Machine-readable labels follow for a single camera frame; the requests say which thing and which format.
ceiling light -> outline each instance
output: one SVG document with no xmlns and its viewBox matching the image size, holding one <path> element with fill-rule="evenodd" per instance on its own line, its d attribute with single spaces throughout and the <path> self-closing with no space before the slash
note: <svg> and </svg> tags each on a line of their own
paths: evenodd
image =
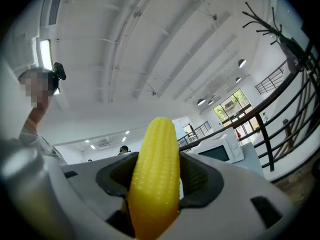
<svg viewBox="0 0 320 240">
<path fill-rule="evenodd" d="M 238 66 L 241 69 L 244 65 L 246 64 L 246 60 L 245 59 L 240 59 L 238 62 Z"/>
<path fill-rule="evenodd" d="M 40 42 L 41 58 L 43 67 L 47 70 L 53 71 L 51 47 L 49 40 L 43 40 Z"/>
<path fill-rule="evenodd" d="M 56 91 L 54 92 L 53 95 L 58 95 L 58 94 L 60 94 L 60 89 L 59 89 L 59 87 L 58 87 L 58 89 L 56 89 Z"/>
<path fill-rule="evenodd" d="M 198 99 L 198 102 L 197 102 L 198 106 L 202 105 L 205 101 L 206 100 L 203 98 Z"/>
</svg>

white microwave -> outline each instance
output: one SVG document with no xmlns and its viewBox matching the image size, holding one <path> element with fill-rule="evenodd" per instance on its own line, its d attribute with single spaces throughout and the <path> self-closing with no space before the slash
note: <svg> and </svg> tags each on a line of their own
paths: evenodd
<svg viewBox="0 0 320 240">
<path fill-rule="evenodd" d="M 191 152 L 230 164 L 245 159 L 233 128 L 201 141 Z"/>
</svg>

yellow toy corn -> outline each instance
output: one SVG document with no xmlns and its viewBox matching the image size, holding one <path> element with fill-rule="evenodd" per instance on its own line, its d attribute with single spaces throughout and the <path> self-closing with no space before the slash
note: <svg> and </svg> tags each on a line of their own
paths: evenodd
<svg viewBox="0 0 320 240">
<path fill-rule="evenodd" d="M 158 238 L 178 216 L 179 178 L 175 126 L 170 119 L 157 117 L 146 130 L 128 193 L 138 240 Z"/>
</svg>

railing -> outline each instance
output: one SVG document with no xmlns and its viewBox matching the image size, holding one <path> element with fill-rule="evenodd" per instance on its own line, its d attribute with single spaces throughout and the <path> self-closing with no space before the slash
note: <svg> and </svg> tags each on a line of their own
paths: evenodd
<svg viewBox="0 0 320 240">
<path fill-rule="evenodd" d="M 195 140 L 192 143 L 188 143 L 182 147 L 180 147 L 180 151 L 185 151 L 185 150 L 189 150 L 193 147 L 196 147 L 197 145 L 199 145 L 199 143 L 203 140 L 206 140 L 218 133 L 221 133 L 223 131 L 225 131 L 228 128 L 234 128 L 236 129 L 237 127 L 243 125 L 244 123 L 248 122 L 250 119 L 252 119 L 253 117 L 256 118 L 259 127 L 257 129 L 255 129 L 254 131 L 252 131 L 251 133 L 247 134 L 246 136 L 242 137 L 239 139 L 239 141 L 245 140 L 248 137 L 254 135 L 257 132 L 262 133 L 263 136 L 263 140 L 260 141 L 259 143 L 255 144 L 254 147 L 257 148 L 263 144 L 265 144 L 266 146 L 266 152 L 260 154 L 258 157 L 259 159 L 263 158 L 263 157 L 268 157 L 268 162 L 262 165 L 262 168 L 266 168 L 266 167 L 270 167 L 270 171 L 274 171 L 275 170 L 275 163 L 277 161 L 279 161 L 280 159 L 284 158 L 285 156 L 287 156 L 288 154 L 290 154 L 292 151 L 294 151 L 297 147 L 299 147 L 313 132 L 314 130 L 320 125 L 320 117 L 319 115 L 316 115 L 316 113 L 319 111 L 319 101 L 320 101 L 320 87 L 319 87 L 319 82 L 320 82 L 320 67 L 319 67 L 319 59 L 316 60 L 312 54 L 310 54 L 308 56 L 308 63 L 306 64 L 306 69 L 301 72 L 301 71 L 297 71 L 296 73 L 290 73 L 288 75 L 287 78 L 285 78 L 282 81 L 282 84 L 275 89 L 275 91 L 273 93 L 270 94 L 269 97 L 267 97 L 262 103 L 260 103 L 257 107 L 255 107 L 253 110 L 251 110 L 249 113 L 247 113 L 245 116 L 241 117 L 240 119 L 238 119 L 237 121 L 233 122 L 232 124 L 227 125 L 226 127 L 215 131 L 212 134 L 209 134 L 201 139 Z M 294 97 L 276 114 L 274 115 L 271 119 L 269 119 L 268 122 L 264 123 L 260 113 L 265 110 L 271 103 L 273 103 L 285 90 L 286 88 L 293 82 L 293 80 L 297 77 L 298 74 L 307 74 L 307 80 L 304 82 L 304 84 L 301 86 L 300 90 L 294 95 Z M 299 107 L 299 110 L 297 111 L 297 113 L 290 119 L 288 119 L 287 122 L 285 122 L 283 124 L 283 126 L 278 129 L 276 132 L 274 132 L 273 134 L 271 134 L 270 136 L 267 133 L 266 130 L 266 126 L 268 126 L 269 124 L 271 124 L 272 122 L 274 122 L 281 114 L 283 114 L 285 112 L 286 109 L 289 108 L 289 106 L 298 98 L 302 95 L 303 91 L 305 90 L 305 88 L 308 85 L 313 86 L 314 88 L 314 92 L 310 95 L 308 95 L 308 99 L 306 100 L 306 98 L 304 98 L 304 100 L 306 100 L 305 102 L 303 102 L 303 105 L 301 106 L 301 108 Z M 314 104 L 311 103 L 311 101 L 316 98 L 317 102 L 315 102 Z M 303 118 L 306 115 L 306 110 L 309 108 L 309 105 L 311 104 L 311 106 L 313 105 L 313 110 L 312 113 L 304 120 L 302 119 L 302 122 L 300 123 L 300 118 L 301 115 L 304 114 Z M 275 145 L 274 147 L 271 146 L 271 142 L 270 140 L 275 138 L 277 135 L 279 135 L 282 131 L 284 131 L 285 129 L 287 129 L 292 123 L 294 123 L 296 121 L 296 119 L 299 117 L 298 119 L 298 124 L 295 126 L 295 128 L 293 129 L 293 131 L 291 132 L 290 136 L 286 136 L 286 138 L 281 141 L 280 143 L 278 143 L 277 145 Z M 303 136 L 303 138 L 301 140 L 299 140 L 297 143 L 294 143 L 294 146 L 292 148 L 288 148 L 285 152 L 283 152 L 281 154 L 281 156 L 278 157 L 274 157 L 273 156 L 273 151 L 276 151 L 277 149 L 283 147 L 284 145 L 286 145 L 289 141 L 292 140 L 292 138 L 295 137 L 295 139 L 297 139 L 297 135 L 299 134 L 299 132 L 309 123 L 311 122 L 311 119 L 313 120 L 312 125 L 310 125 L 309 130 L 306 132 L 306 134 Z"/>
<path fill-rule="evenodd" d="M 208 123 L 208 121 L 206 121 L 205 123 L 201 124 L 198 128 L 194 129 L 194 131 L 178 139 L 179 148 L 189 143 L 200 140 L 206 135 L 209 129 L 211 129 L 211 126 Z"/>
<path fill-rule="evenodd" d="M 263 79 L 259 84 L 255 86 L 260 94 L 269 93 L 272 90 L 280 86 L 284 78 L 284 70 L 282 67 L 286 64 L 285 60 L 280 66 L 276 68 L 270 75 Z"/>
</svg>

headphones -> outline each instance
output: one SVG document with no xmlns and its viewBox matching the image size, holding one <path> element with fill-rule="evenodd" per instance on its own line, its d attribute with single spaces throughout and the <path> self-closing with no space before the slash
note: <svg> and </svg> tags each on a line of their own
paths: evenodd
<svg viewBox="0 0 320 240">
<path fill-rule="evenodd" d="M 50 91 L 49 96 L 52 96 L 57 91 L 59 80 L 64 81 L 67 78 L 64 66 L 59 62 L 53 64 L 53 70 L 45 69 L 43 67 L 28 69 L 18 77 L 18 80 L 25 79 L 29 73 L 41 73 L 42 79 L 48 79 L 48 84 L 53 86 L 53 90 Z"/>
</svg>

